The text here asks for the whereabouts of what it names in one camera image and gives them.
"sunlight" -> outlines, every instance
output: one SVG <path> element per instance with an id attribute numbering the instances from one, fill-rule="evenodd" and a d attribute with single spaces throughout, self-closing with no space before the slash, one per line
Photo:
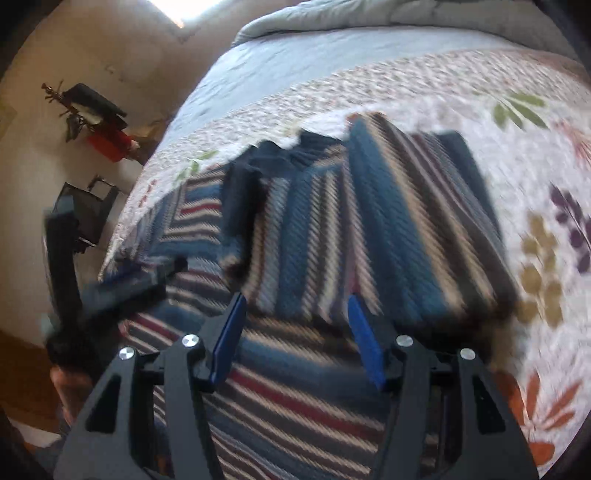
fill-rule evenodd
<path id="1" fill-rule="evenodd" d="M 193 20 L 208 8 L 218 4 L 221 0 L 150 0 L 179 28 L 185 26 L 186 21 Z"/>

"striped blanket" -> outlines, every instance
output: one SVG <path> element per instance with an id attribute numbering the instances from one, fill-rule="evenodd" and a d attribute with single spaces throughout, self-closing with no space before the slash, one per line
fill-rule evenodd
<path id="1" fill-rule="evenodd" d="M 302 133 L 189 178 L 143 218 L 109 271 L 185 255 L 168 299 L 126 323 L 163 349 L 225 309 L 249 318 L 228 380 L 207 396 L 226 478 L 366 478 L 390 399 L 366 379 L 350 292 L 400 332 L 455 348 L 507 316 L 515 290 L 484 183 L 457 133 L 406 135 L 373 114 L 340 142 Z M 155 391 L 155 414 L 165 399 Z"/>

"black chair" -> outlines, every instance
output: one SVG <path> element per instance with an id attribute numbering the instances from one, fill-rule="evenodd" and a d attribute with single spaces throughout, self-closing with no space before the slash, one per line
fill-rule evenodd
<path id="1" fill-rule="evenodd" d="M 111 187 L 104 199 L 92 193 L 92 189 L 97 182 Z M 74 253 L 84 253 L 86 248 L 96 247 L 99 244 L 100 236 L 119 192 L 121 192 L 119 188 L 98 175 L 88 184 L 87 190 L 74 187 L 68 182 L 64 183 L 57 197 L 54 212 L 60 199 L 67 196 L 72 197 L 74 215 L 78 221 L 78 239 L 74 247 Z"/>

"black object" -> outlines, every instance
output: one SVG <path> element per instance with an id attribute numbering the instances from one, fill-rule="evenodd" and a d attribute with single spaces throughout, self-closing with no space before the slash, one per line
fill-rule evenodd
<path id="1" fill-rule="evenodd" d="M 186 336 L 149 355 L 122 350 L 80 412 L 55 479 L 165 478 L 155 472 L 150 442 L 152 391 L 164 385 L 175 479 L 223 480 L 201 392 L 211 393 L 225 380 L 245 317 L 246 300 L 236 294 L 223 315 L 204 324 L 199 337 Z"/>
<path id="2" fill-rule="evenodd" d="M 92 193 L 92 189 L 97 182 L 105 183 L 111 187 L 104 199 Z M 68 182 L 64 183 L 57 197 L 54 212 L 58 211 L 58 205 L 62 198 L 72 198 L 78 230 L 78 238 L 74 246 L 76 253 L 84 253 L 86 248 L 98 245 L 107 218 L 120 192 L 118 187 L 98 175 L 89 183 L 87 190 L 74 187 Z"/>
<path id="3" fill-rule="evenodd" d="M 127 113 L 84 83 L 77 83 L 63 92 L 62 100 L 68 105 L 76 103 L 89 108 L 118 130 L 127 127 L 127 123 L 121 118 L 127 116 Z"/>
<path id="4" fill-rule="evenodd" d="M 408 336 L 400 339 L 387 319 L 370 315 L 356 297 L 352 297 L 349 308 L 354 322 L 359 326 L 366 321 L 371 330 L 366 332 L 369 336 L 356 336 L 360 349 L 372 342 L 372 335 L 381 346 L 386 372 L 382 389 L 398 397 L 372 479 L 420 477 L 433 383 L 448 393 L 442 404 L 439 468 L 423 478 L 538 478 L 519 426 L 474 351 L 439 354 Z M 131 348 L 121 350 L 72 428 L 55 479 L 168 478 L 155 472 L 150 442 L 154 424 L 152 390 L 154 385 L 162 384 L 175 479 L 223 479 L 201 393 L 211 393 L 225 379 L 245 315 L 246 301 L 236 294 L 225 314 L 206 322 L 199 337 L 187 335 L 167 350 L 149 355 L 140 356 Z M 366 367 L 372 371 L 376 365 Z"/>
<path id="5" fill-rule="evenodd" d="M 509 406 L 477 354 L 455 355 L 398 336 L 392 322 L 349 299 L 349 324 L 370 379 L 395 394 L 372 480 L 420 477 L 431 389 L 442 393 L 436 472 L 441 480 L 533 480 L 538 471 Z"/>
<path id="6" fill-rule="evenodd" d="M 79 292 L 73 256 L 79 224 L 75 202 L 62 197 L 45 218 L 47 281 L 54 313 L 46 348 L 53 363 L 88 373 L 97 381 L 118 344 L 117 323 L 166 297 L 166 279 L 187 268 L 178 258 L 153 271 L 133 267 Z"/>

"bed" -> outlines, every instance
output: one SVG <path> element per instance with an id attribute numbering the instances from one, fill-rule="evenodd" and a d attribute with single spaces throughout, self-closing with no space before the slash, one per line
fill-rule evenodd
<path id="1" fill-rule="evenodd" d="M 590 88 L 577 53 L 530 2 L 315 0 L 263 17 L 178 112 L 105 267 L 168 192 L 261 140 L 289 147 L 300 129 L 343 138 L 348 116 L 365 111 L 403 131 L 457 130 L 487 183 L 521 295 L 495 333 L 491 368 L 540 475 L 563 478 L 580 460 L 591 410 Z M 130 341 L 158 345 L 159 330 L 140 327 Z"/>

